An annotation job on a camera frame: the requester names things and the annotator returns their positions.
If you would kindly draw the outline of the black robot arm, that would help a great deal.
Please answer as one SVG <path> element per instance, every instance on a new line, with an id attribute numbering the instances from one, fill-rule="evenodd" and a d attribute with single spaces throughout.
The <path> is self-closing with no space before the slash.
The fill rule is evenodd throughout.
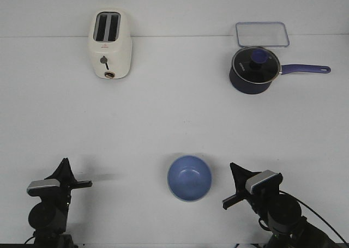
<path id="1" fill-rule="evenodd" d="M 71 191 L 92 185 L 90 180 L 76 180 L 68 158 L 63 158 L 50 176 L 28 185 L 27 194 L 40 198 L 28 216 L 28 223 L 34 229 L 35 247 L 78 247 L 72 236 L 66 234 Z"/>
<path id="2" fill-rule="evenodd" d="M 246 200 L 259 216 L 260 227 L 272 233 L 264 247 L 340 247 L 302 215 L 304 202 L 280 190 L 281 173 L 252 172 L 233 162 L 230 169 L 236 193 L 224 199 L 222 207 Z"/>

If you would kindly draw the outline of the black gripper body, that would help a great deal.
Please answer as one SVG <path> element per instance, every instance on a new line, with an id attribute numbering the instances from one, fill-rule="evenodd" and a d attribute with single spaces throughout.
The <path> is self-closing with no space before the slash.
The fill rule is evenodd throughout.
<path id="1" fill-rule="evenodd" d="M 70 204 L 72 190 L 92 186 L 91 180 L 78 181 L 74 176 L 62 176 L 57 178 L 57 180 L 60 182 L 60 191 L 57 197 L 58 204 Z"/>
<path id="2" fill-rule="evenodd" d="M 246 200 L 252 210 L 261 218 L 266 218 L 267 202 L 274 196 L 279 194 L 279 185 L 283 181 L 281 173 L 271 180 L 257 186 L 254 193 L 251 195 L 245 189 L 239 194 L 234 194 L 222 201 L 222 207 L 227 210 L 229 207 L 237 204 L 240 201 Z"/>

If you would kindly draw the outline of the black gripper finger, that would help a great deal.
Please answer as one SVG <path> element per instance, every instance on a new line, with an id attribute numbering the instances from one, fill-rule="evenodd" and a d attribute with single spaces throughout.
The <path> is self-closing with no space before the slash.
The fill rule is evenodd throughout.
<path id="1" fill-rule="evenodd" d="M 236 188 L 236 194 L 239 194 L 241 191 L 245 190 L 245 169 L 234 162 L 230 163 L 230 169 Z"/>
<path id="2" fill-rule="evenodd" d="M 69 183 L 77 183 L 77 180 L 72 172 L 69 160 L 68 160 L 68 182 Z"/>
<path id="3" fill-rule="evenodd" d="M 57 169 L 45 179 L 66 180 L 69 176 L 69 159 L 63 158 Z"/>
<path id="4" fill-rule="evenodd" d="M 248 179 L 260 173 L 244 169 L 234 162 L 231 163 L 231 172 L 235 183 L 245 183 Z"/>

